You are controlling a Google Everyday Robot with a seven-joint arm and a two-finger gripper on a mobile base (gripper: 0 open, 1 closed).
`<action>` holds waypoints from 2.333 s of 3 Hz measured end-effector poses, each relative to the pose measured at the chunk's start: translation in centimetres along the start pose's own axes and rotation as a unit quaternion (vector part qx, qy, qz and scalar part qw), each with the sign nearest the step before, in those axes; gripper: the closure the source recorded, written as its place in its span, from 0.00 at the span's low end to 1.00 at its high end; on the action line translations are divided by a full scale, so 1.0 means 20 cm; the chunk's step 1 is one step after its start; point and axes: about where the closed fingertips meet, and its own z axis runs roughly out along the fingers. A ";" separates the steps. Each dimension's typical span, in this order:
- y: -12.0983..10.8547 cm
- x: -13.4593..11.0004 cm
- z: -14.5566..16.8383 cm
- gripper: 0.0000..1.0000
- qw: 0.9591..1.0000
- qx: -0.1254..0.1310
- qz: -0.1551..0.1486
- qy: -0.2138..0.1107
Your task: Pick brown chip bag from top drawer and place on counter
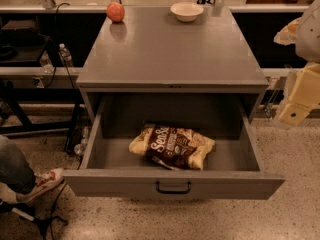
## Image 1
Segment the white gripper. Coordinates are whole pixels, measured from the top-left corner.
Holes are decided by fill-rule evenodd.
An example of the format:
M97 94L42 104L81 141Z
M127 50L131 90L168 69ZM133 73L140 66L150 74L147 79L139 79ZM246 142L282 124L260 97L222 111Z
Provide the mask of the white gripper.
M296 18L283 27L274 37L280 45L296 42L301 18ZM282 100L276 110L275 126L288 130L298 126L320 103L320 64L308 63L297 73L297 79L288 100Z

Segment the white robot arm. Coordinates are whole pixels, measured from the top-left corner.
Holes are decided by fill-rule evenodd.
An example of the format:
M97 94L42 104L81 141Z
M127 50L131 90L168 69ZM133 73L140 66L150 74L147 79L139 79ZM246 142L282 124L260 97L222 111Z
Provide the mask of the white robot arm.
M320 0L314 0L301 17L283 27L274 42L294 44L296 54L307 61L301 70L287 76L284 98L273 119L275 126L290 129L320 104Z

